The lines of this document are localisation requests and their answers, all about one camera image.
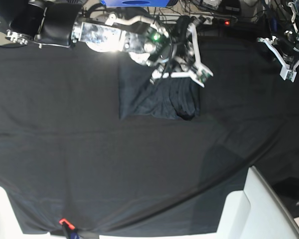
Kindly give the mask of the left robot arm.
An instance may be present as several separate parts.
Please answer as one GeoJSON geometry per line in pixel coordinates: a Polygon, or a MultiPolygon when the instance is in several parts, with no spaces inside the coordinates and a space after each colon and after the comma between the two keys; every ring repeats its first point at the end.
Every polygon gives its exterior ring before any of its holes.
{"type": "Polygon", "coordinates": [[[266,45],[280,63],[280,77],[294,82],[299,66],[299,0],[275,0],[274,10],[269,0],[262,0],[269,20],[269,37],[257,41],[266,45]]]}

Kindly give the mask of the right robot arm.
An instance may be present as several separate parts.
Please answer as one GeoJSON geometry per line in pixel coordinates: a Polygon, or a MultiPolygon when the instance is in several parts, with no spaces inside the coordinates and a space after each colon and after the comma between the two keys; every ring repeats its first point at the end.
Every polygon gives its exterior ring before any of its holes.
{"type": "Polygon", "coordinates": [[[126,52],[153,68],[152,84],[166,78],[190,78],[204,86],[213,72],[202,63],[197,26],[204,17],[180,17],[173,30],[150,15],[127,17],[123,9],[93,8],[51,0],[0,0],[0,30],[13,43],[70,48],[77,42],[101,53],[126,52]]]}

